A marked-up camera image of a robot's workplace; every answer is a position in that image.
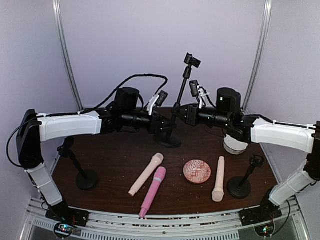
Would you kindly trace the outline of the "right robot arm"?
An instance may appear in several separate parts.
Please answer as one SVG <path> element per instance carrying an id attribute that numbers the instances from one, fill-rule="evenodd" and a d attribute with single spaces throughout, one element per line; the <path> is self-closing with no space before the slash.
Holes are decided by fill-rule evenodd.
<path id="1" fill-rule="evenodd" d="M 245 115 L 241 110 L 241 94 L 232 88 L 217 90 L 216 106 L 199 103 L 176 104 L 172 114 L 189 126 L 199 124 L 226 130 L 227 136 L 244 144 L 271 144 L 307 153 L 305 165 L 293 172 L 285 182 L 266 194 L 262 207 L 276 207 L 320 180 L 320 125 L 299 125 L 270 120 L 262 115 Z"/>

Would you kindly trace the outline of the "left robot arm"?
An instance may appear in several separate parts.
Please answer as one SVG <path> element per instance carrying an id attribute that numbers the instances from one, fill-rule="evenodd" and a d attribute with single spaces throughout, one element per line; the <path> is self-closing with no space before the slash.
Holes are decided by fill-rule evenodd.
<path id="1" fill-rule="evenodd" d="M 145 129 L 151 135 L 167 133 L 176 128 L 172 120 L 155 111 L 167 98 L 165 91 L 155 94 L 146 109 L 137 109 L 138 89 L 121 87 L 105 108 L 86 109 L 73 113 L 36 113 L 29 109 L 17 131 L 16 146 L 20 166 L 27 172 L 50 207 L 66 204 L 62 193 L 49 173 L 42 156 L 41 144 L 64 138 L 60 150 L 69 156 L 73 137 L 119 132 L 124 127 Z"/>

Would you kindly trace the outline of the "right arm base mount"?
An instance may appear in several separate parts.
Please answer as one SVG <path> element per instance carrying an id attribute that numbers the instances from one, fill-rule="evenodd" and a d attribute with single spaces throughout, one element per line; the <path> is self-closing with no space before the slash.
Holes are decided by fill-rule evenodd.
<path id="1" fill-rule="evenodd" d="M 272 237 L 276 233 L 275 219 L 282 216 L 280 210 L 263 214 L 260 207 L 244 208 L 239 212 L 242 226 L 253 225 L 255 233 L 262 238 Z"/>

